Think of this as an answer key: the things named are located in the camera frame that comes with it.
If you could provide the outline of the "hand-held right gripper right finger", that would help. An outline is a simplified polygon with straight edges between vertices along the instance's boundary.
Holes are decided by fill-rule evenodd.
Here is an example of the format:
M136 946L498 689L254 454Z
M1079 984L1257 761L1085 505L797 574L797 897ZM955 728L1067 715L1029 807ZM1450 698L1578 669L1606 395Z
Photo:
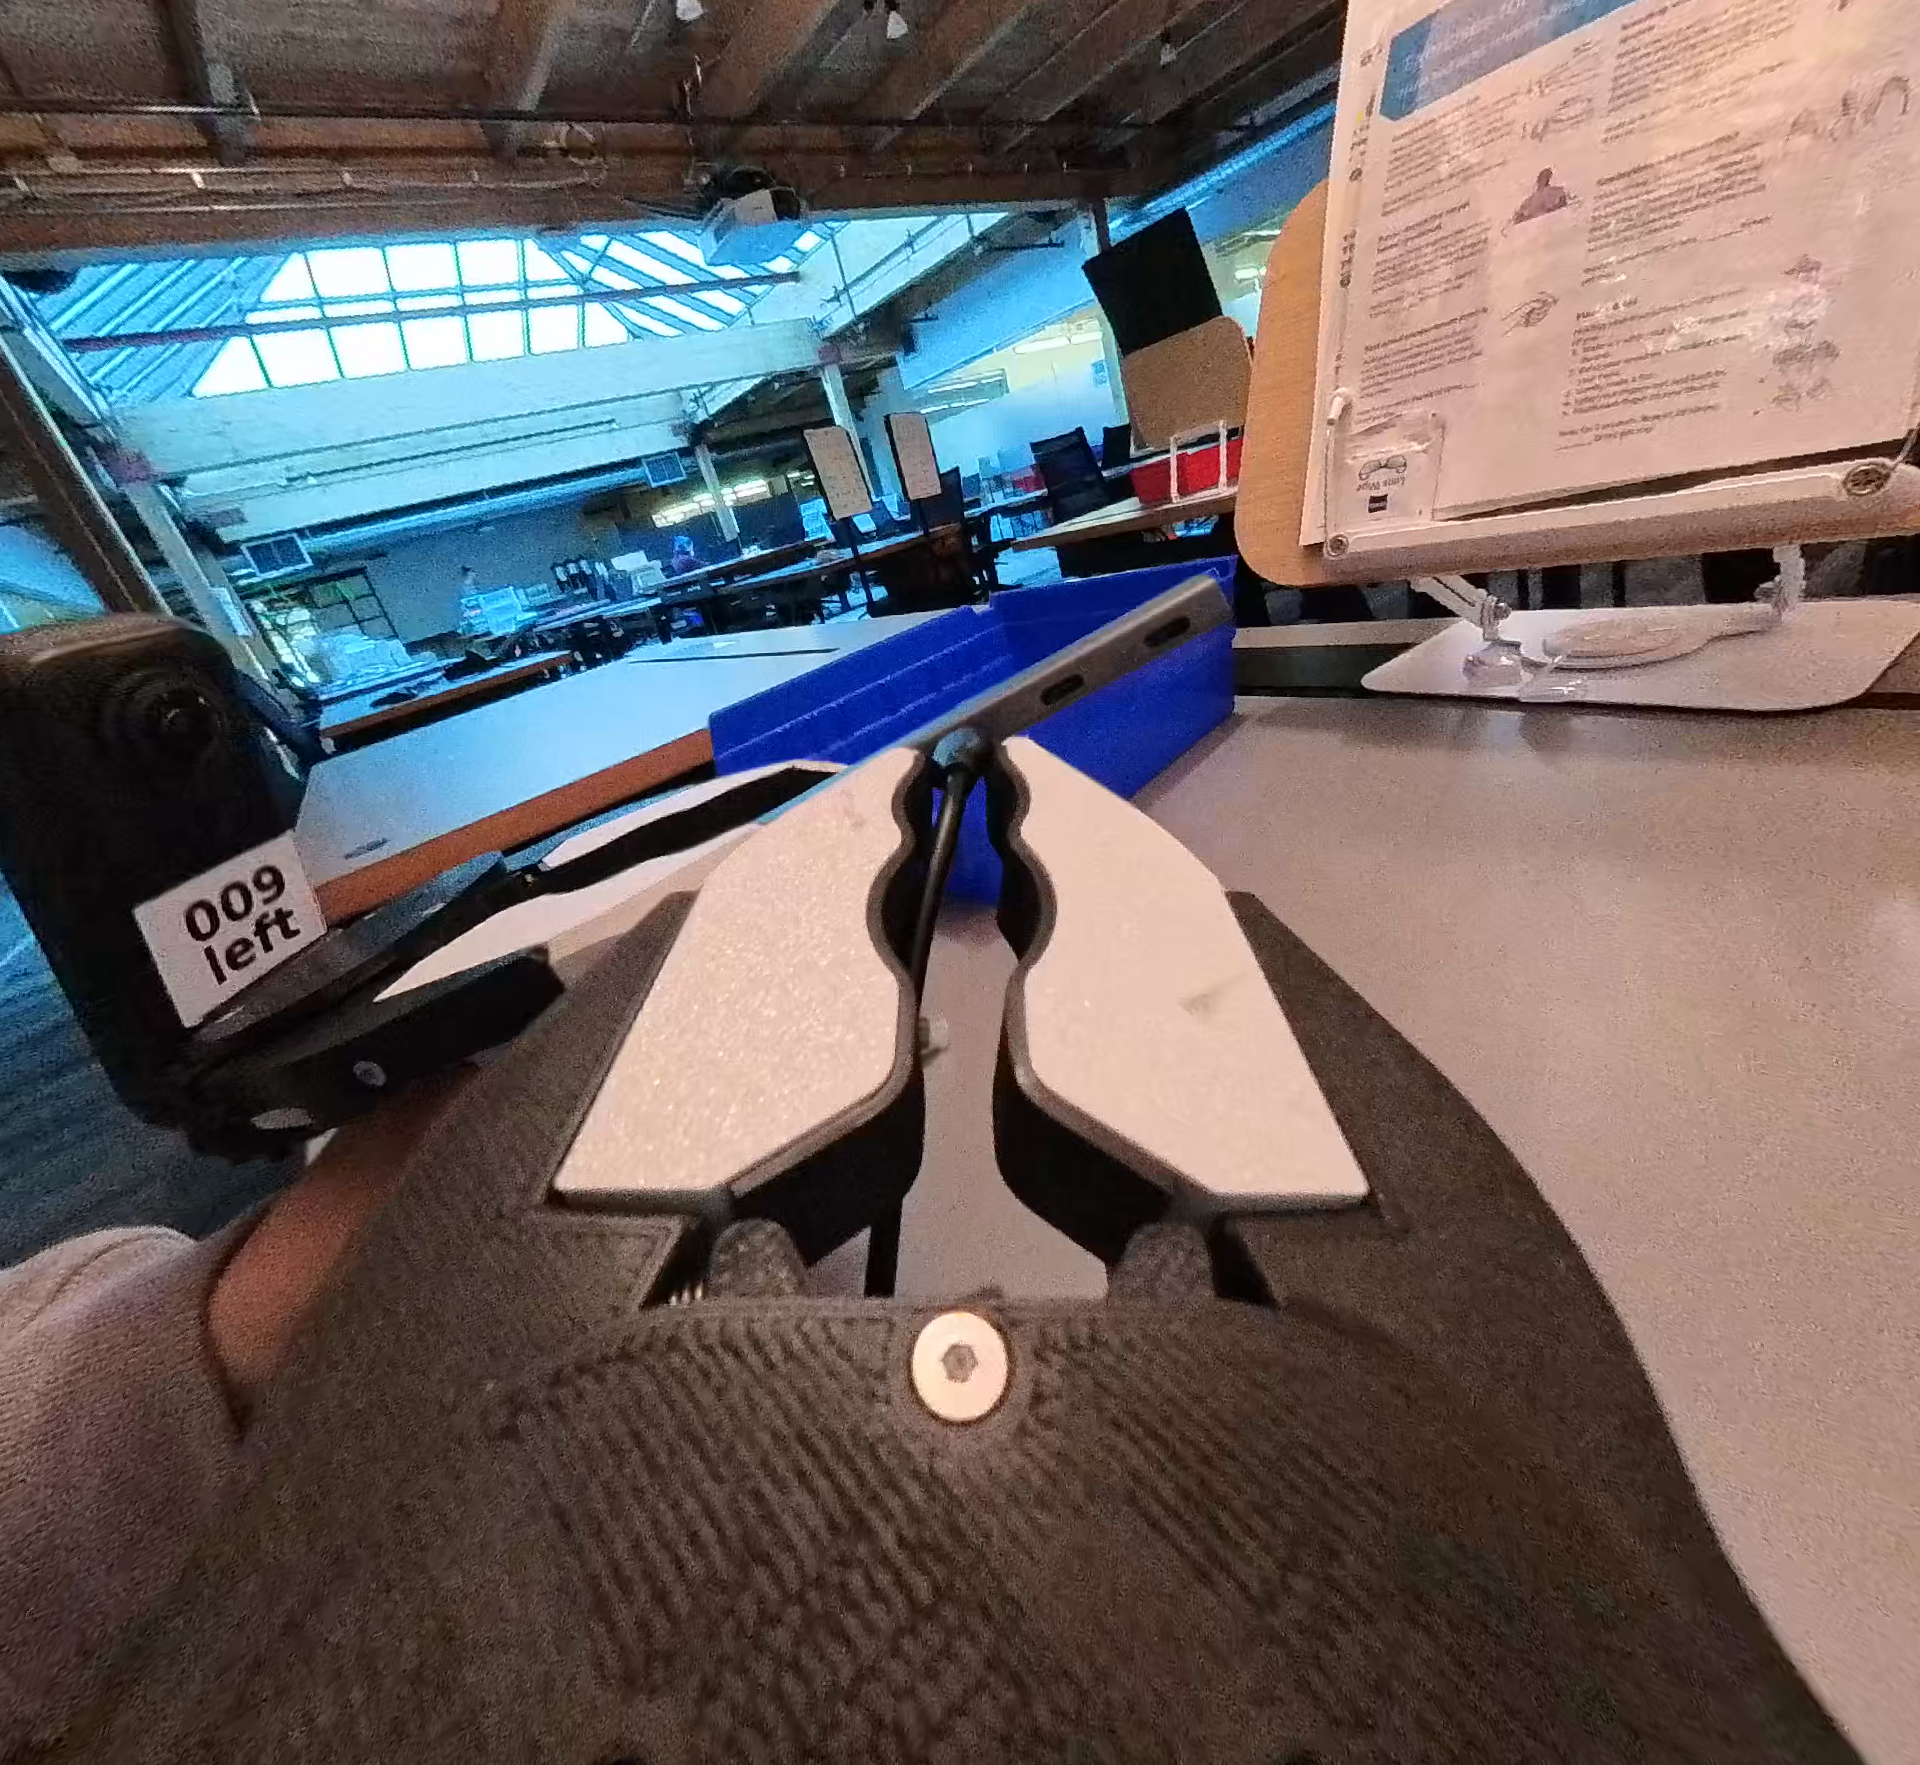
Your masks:
M1364 1204L1230 897L1174 835L1011 738L991 850L991 1164L1020 1204L1075 1241Z

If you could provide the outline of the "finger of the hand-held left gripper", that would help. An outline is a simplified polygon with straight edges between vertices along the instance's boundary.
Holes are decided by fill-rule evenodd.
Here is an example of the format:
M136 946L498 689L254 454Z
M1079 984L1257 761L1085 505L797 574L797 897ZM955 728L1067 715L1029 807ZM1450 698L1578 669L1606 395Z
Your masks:
M595 887L627 877L637 866L684 855L705 837L758 828L837 772L841 761L777 761L637 802L585 835L565 835L536 866L518 866L518 899Z
M404 970L398 984L378 994L378 1006L428 994L437 981L456 981L507 957L536 957L536 946L574 984L585 973L582 957L637 931L663 897L697 897L739 837L743 828L702 837L690 850L645 855L612 885L507 907L481 921L473 931L452 935L446 946L422 957L417 970Z

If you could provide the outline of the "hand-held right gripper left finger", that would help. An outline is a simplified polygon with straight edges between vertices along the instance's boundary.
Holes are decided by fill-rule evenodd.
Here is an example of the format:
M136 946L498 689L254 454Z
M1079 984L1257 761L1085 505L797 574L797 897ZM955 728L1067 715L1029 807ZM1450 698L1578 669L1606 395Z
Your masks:
M885 750L697 887L555 1168L559 1204L880 1224L929 1149L911 981L929 757Z

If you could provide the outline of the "blue storage bin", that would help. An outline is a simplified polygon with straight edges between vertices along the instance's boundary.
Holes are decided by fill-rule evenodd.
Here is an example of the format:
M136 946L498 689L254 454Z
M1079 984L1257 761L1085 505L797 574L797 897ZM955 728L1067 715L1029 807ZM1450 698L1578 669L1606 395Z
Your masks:
M1230 709L1230 566L1007 587L713 709L713 768L841 761L940 728L1036 738L1136 795Z

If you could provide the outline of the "dark grey USB hub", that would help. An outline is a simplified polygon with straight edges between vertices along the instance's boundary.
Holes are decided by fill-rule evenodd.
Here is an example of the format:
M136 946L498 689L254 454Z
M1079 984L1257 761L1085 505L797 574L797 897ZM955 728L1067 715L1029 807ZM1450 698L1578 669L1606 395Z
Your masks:
M758 1197L806 1261L865 1237L865 1289L897 1281L900 1197L929 1149L922 981L950 897L997 887L986 784L955 772L950 807L932 750L972 728L991 761L1036 738L1075 772L1136 795L1230 709L1230 600L1213 574L1121 574L1085 587L1007 599L986 612L940 612L885 642L885 681L860 695L865 761L794 821L811 845L811 944L826 946L826 1070L806 1074L829 1121L806 1164Z

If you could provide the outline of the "grey desk with brown edge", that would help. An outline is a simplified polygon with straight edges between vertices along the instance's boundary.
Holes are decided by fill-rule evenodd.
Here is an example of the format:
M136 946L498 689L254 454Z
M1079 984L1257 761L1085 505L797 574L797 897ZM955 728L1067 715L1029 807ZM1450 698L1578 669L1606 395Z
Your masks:
M601 669L312 768L300 866L332 927L702 777L705 715L929 612L638 642Z

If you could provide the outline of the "black office chair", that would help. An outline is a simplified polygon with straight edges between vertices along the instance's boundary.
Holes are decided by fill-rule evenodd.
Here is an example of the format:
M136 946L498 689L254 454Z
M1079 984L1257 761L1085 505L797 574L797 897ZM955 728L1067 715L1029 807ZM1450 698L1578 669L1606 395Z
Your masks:
M1121 501L1116 479L1103 472L1085 427L1029 436L1029 460L1036 460L1036 479L1051 495L1051 524L1075 524L1075 517L1093 517L1093 510Z

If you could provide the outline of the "small red storage bin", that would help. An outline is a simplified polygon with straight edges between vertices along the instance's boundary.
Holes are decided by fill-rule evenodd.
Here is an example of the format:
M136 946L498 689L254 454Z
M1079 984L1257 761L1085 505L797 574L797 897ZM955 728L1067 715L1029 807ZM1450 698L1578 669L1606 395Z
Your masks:
M1235 454L1243 454L1243 436L1213 429L1213 436L1187 436L1187 441L1136 454L1127 479L1136 479L1140 505L1195 505L1213 495L1235 495Z

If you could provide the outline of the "black and cardboard panel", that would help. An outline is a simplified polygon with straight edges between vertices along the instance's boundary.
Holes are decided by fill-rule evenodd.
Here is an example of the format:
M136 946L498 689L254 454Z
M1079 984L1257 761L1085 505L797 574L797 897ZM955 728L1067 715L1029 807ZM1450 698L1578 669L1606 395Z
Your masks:
M1257 354L1219 303L1187 208L1096 248L1085 277L1116 333L1127 417L1146 448L1243 429Z

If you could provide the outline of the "printed instruction sheet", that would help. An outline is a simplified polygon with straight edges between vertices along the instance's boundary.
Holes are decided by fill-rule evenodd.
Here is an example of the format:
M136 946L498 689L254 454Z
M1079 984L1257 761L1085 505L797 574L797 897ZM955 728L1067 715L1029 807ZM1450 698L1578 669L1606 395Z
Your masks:
M1916 530L1920 0L1349 0L1326 577Z

